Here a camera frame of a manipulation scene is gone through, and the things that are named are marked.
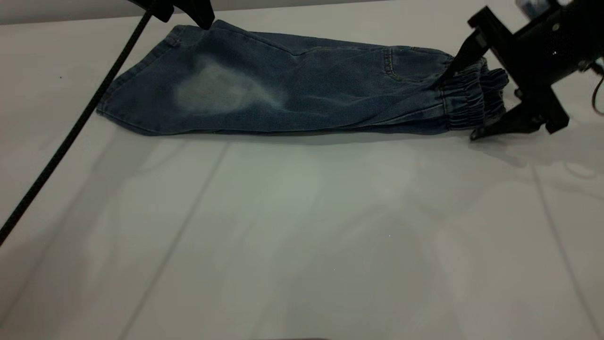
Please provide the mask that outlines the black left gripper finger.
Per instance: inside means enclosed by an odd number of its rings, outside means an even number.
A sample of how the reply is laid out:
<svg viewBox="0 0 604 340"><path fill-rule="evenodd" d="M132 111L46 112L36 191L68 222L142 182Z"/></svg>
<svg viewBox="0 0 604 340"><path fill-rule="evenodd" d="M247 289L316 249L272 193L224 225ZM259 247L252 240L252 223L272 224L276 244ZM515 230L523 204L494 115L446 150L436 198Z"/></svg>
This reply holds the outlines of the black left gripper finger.
<svg viewBox="0 0 604 340"><path fill-rule="evenodd" d="M186 13L203 30L209 30L215 20L210 0L176 0L175 7Z"/></svg>

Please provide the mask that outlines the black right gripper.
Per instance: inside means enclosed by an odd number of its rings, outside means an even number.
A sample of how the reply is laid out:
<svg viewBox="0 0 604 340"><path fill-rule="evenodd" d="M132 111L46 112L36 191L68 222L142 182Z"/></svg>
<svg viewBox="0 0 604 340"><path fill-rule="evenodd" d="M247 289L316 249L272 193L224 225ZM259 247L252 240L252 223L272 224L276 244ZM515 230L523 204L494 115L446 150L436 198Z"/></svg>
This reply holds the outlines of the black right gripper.
<svg viewBox="0 0 604 340"><path fill-rule="evenodd" d="M488 50L515 82L519 105L496 123L478 127L470 141L504 134L531 134L541 127L553 134L567 127L570 118L553 93L552 85L578 70L584 41L584 6L550 9L515 33L488 8L473 15L474 28L434 88L480 60Z"/></svg>

